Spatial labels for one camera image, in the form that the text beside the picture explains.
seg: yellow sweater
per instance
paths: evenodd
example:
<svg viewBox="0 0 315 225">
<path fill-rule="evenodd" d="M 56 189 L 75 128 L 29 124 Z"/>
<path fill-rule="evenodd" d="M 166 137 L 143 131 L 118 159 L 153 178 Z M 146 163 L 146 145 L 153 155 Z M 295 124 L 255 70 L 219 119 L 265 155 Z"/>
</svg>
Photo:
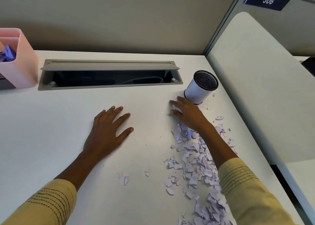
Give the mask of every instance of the yellow sweater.
<svg viewBox="0 0 315 225">
<path fill-rule="evenodd" d="M 223 193 L 238 225 L 294 225 L 291 216 L 239 158 L 218 171 Z M 54 179 L 2 225 L 65 225 L 77 201 L 72 183 Z"/>
</svg>

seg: pink container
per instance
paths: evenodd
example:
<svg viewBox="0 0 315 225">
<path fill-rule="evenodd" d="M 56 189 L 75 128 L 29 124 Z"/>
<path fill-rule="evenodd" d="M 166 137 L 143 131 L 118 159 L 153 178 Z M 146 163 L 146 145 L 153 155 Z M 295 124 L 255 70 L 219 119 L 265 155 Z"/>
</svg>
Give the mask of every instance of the pink container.
<svg viewBox="0 0 315 225">
<path fill-rule="evenodd" d="M 9 89 L 6 86 L 9 83 L 15 88 L 36 86 L 39 59 L 22 31 L 18 28 L 0 28 L 1 51 L 5 45 L 10 45 L 16 51 L 16 59 L 11 62 L 0 62 L 0 90 Z"/>
</svg>

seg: finger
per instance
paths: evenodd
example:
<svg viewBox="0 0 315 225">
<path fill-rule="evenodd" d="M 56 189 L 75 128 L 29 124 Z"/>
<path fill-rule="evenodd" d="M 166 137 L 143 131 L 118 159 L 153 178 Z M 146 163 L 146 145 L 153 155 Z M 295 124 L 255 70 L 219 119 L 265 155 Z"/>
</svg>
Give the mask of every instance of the finger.
<svg viewBox="0 0 315 225">
<path fill-rule="evenodd" d="M 113 122 L 113 120 L 116 118 L 116 116 L 123 110 L 123 107 L 116 108 L 113 112 L 111 112 L 106 119 L 107 121 Z"/>
<path fill-rule="evenodd" d="M 183 113 L 179 112 L 178 110 L 171 110 L 170 113 L 177 116 L 179 119 L 183 117 Z"/>
<path fill-rule="evenodd" d="M 100 122 L 100 119 L 105 114 L 105 110 L 102 110 L 97 116 L 94 117 L 94 125 L 98 124 Z"/>
<path fill-rule="evenodd" d="M 181 96 L 178 96 L 177 99 L 179 101 L 181 101 L 183 104 L 190 104 L 192 103 L 190 100 L 188 100 L 187 98 L 184 98 L 184 97 L 181 97 Z"/>
<path fill-rule="evenodd" d="M 183 109 L 184 104 L 179 101 L 170 100 L 169 101 L 172 105 L 175 105 L 175 107 L 179 108 L 180 110 Z"/>
<path fill-rule="evenodd" d="M 105 121 L 105 120 L 108 118 L 109 114 L 110 114 L 114 109 L 115 109 L 115 106 L 112 106 L 108 111 L 106 111 L 106 112 L 104 113 L 104 115 L 100 118 L 100 122 Z"/>
<path fill-rule="evenodd" d="M 115 126 L 116 128 L 120 127 L 122 125 L 122 123 L 125 122 L 125 120 L 127 120 L 130 116 L 130 113 L 124 114 L 123 116 L 120 116 L 114 123 L 113 126 Z"/>
<path fill-rule="evenodd" d="M 116 138 L 116 142 L 121 145 L 121 143 L 123 143 L 123 141 L 127 138 L 127 136 L 133 132 L 133 128 L 130 127 L 128 129 L 125 129 L 117 138 Z"/>
</svg>

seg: white cylindrical container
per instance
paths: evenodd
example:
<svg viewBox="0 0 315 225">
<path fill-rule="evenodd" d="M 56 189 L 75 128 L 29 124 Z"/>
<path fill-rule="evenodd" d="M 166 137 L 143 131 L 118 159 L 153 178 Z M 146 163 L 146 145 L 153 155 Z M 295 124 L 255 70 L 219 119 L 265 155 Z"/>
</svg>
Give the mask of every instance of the white cylindrical container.
<svg viewBox="0 0 315 225">
<path fill-rule="evenodd" d="M 185 98 L 191 100 L 195 105 L 199 105 L 212 91 L 219 86 L 218 80 L 207 71 L 196 71 L 194 78 L 184 91 Z"/>
</svg>

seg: black mesh top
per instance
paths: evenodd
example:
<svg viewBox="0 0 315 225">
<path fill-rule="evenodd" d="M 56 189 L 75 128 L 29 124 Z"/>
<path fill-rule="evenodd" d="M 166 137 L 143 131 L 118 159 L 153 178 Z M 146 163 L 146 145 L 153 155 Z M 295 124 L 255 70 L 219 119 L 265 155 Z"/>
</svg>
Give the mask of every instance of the black mesh top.
<svg viewBox="0 0 315 225">
<path fill-rule="evenodd" d="M 207 71 L 196 71 L 194 74 L 194 80 L 198 86 L 207 91 L 214 91 L 219 86 L 218 80 L 215 76 Z"/>
</svg>

